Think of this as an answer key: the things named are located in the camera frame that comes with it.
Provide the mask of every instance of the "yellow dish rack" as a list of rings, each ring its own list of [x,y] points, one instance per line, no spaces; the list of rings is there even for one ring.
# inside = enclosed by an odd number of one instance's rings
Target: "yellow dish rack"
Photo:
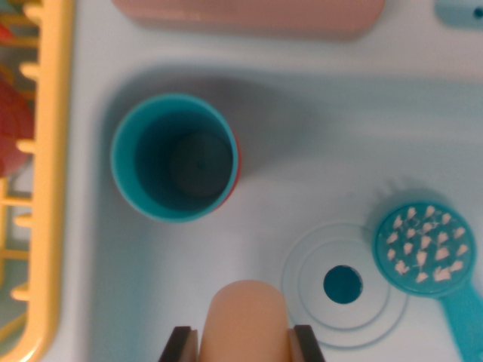
[[[23,92],[35,100],[35,140],[21,140],[17,147],[34,154],[31,198],[9,195],[8,181],[0,179],[0,284],[5,261],[28,261],[28,281],[11,291],[13,299],[26,302],[26,312],[3,327],[0,341],[24,327],[18,344],[0,362],[40,360],[57,328],[60,307],[60,274],[63,239],[66,135],[69,105],[69,69],[72,44],[73,0],[8,0],[23,5],[24,14],[0,14],[0,23],[39,27],[38,36],[0,40],[0,47],[38,48],[37,63],[21,63],[24,76],[36,81],[36,91]],[[11,77],[11,72],[0,65]],[[9,207],[31,207],[32,212],[15,218],[18,226],[32,229],[29,251],[6,247]]]

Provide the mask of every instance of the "teal cup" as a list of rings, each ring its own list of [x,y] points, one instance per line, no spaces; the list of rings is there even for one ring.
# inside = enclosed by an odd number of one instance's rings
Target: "teal cup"
[[[112,142],[111,168],[136,210],[186,222],[231,195],[241,157],[235,135],[214,107],[190,95],[165,94],[126,115]]]

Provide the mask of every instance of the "brush handle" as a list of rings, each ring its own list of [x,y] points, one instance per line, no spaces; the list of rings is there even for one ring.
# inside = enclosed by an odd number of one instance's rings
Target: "brush handle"
[[[483,299],[470,283],[440,298],[464,362],[483,361]]]

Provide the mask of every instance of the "drain hole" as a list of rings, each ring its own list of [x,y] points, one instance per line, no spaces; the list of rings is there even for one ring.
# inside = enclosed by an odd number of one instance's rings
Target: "drain hole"
[[[325,275],[324,291],[336,303],[352,303],[362,293],[361,276],[350,266],[336,266]]]
[[[473,16],[478,20],[483,19],[483,8],[476,8],[475,11],[473,11]]]

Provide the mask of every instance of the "teal hair brush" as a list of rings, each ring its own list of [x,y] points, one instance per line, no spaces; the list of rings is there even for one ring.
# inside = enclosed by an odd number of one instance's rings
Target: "teal hair brush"
[[[424,201],[400,207],[377,228],[373,253],[392,285],[442,303],[465,362],[483,361],[483,300],[471,285],[476,242],[458,213]]]

